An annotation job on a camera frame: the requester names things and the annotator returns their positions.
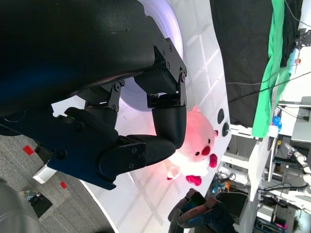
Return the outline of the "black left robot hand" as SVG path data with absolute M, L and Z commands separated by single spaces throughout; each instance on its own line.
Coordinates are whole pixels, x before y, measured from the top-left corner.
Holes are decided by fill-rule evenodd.
M 137 0 L 3 0 L 0 133 L 48 150 L 48 166 L 107 190 L 182 147 L 186 66 Z M 119 135 L 121 88 L 147 95 L 155 135 Z

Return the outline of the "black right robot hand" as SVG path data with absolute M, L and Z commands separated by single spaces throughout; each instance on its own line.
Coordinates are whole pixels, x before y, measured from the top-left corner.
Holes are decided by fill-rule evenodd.
M 182 233 L 185 229 L 207 227 L 210 233 L 235 233 L 234 219 L 222 202 L 213 197 L 207 199 L 191 188 L 168 215 L 170 233 Z

